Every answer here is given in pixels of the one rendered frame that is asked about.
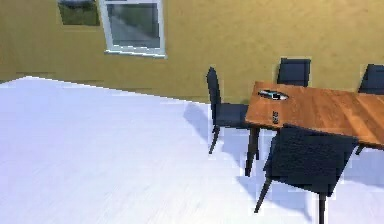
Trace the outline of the white framed window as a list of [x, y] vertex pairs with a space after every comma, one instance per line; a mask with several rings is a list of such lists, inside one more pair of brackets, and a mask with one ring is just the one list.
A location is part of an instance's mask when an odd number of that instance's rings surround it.
[[98, 0], [108, 54], [166, 58], [163, 0]]

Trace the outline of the brown wooden dining table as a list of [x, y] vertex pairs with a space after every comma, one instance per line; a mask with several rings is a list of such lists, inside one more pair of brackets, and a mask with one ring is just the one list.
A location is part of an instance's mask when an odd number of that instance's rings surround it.
[[[260, 90], [273, 90], [289, 96], [286, 100], [261, 97]], [[279, 114], [273, 124], [272, 112]], [[284, 123], [328, 133], [354, 136], [364, 147], [384, 148], [384, 96], [341, 90], [273, 84], [257, 81], [250, 97], [245, 121], [252, 126], [249, 135], [245, 174], [258, 158], [258, 136], [262, 129], [278, 130]]]

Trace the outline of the green framed wall picture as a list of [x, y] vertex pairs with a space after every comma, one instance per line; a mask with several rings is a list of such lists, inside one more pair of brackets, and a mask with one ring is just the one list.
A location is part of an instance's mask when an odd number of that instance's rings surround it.
[[64, 25], [99, 26], [95, 0], [57, 0]]

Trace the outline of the dark blue dining chair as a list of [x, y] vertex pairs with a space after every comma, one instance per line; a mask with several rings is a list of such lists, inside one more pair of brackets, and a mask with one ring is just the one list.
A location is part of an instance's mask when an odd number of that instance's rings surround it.
[[319, 196], [319, 221], [325, 224], [325, 202], [331, 197], [358, 139], [284, 124], [271, 141], [263, 170], [265, 182], [254, 212], [258, 213], [273, 181]]
[[384, 95], [384, 65], [367, 65], [358, 92]]
[[280, 60], [277, 83], [307, 87], [309, 84], [310, 65], [310, 59], [282, 58]]
[[247, 104], [222, 102], [217, 72], [213, 67], [209, 68], [206, 79], [212, 112], [212, 133], [214, 135], [209, 150], [209, 153], [212, 153], [221, 127], [251, 130], [252, 126], [245, 121], [248, 110]]

